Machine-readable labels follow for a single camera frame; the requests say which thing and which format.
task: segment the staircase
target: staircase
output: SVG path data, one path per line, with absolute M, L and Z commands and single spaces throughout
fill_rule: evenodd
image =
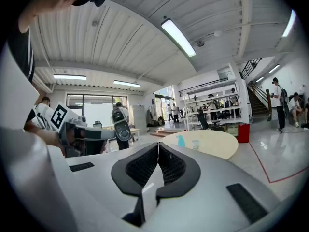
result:
M 266 117 L 269 114 L 268 109 L 260 101 L 260 99 L 248 89 L 249 101 L 251 103 L 252 118 Z
M 174 134 L 174 133 L 178 133 L 178 132 L 180 132 L 180 131 L 162 129 L 162 130 L 156 130 L 154 132 L 151 132 L 150 135 L 157 136 L 157 137 L 166 137 L 168 135 L 171 135 L 171 134 Z

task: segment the clear cup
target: clear cup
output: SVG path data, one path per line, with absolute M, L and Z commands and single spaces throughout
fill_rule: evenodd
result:
M 192 148 L 198 151 L 199 148 L 199 140 L 192 140 Z

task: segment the stair railing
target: stair railing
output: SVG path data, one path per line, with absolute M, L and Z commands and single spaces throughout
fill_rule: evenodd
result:
M 269 89 L 266 89 L 266 93 L 257 85 L 255 85 L 254 83 L 248 83 L 247 84 L 248 88 L 253 92 L 254 95 L 257 96 L 257 98 L 259 98 L 259 100 L 261 100 L 261 102 L 265 105 L 266 103 L 266 107 L 268 107 L 268 111 L 269 111 L 269 118 L 267 118 L 268 120 L 271 119 L 272 117 L 272 107 L 271 107 L 271 98 L 270 98 L 270 93 L 269 93 Z
M 251 74 L 251 72 L 257 67 L 257 64 L 261 60 L 262 60 L 261 58 L 249 60 L 246 63 L 245 68 L 243 68 L 243 70 L 240 72 L 241 78 L 246 79 Z

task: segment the wooden platform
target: wooden platform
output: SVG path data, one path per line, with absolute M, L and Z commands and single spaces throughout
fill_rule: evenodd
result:
M 150 135 L 157 137 L 166 137 L 168 135 L 178 133 L 179 130 L 156 130 L 155 132 L 151 132 Z

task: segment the red trash can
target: red trash can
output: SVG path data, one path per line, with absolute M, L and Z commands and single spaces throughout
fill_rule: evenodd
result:
M 250 124 L 239 124 L 238 125 L 238 142 L 248 143 L 250 137 Z

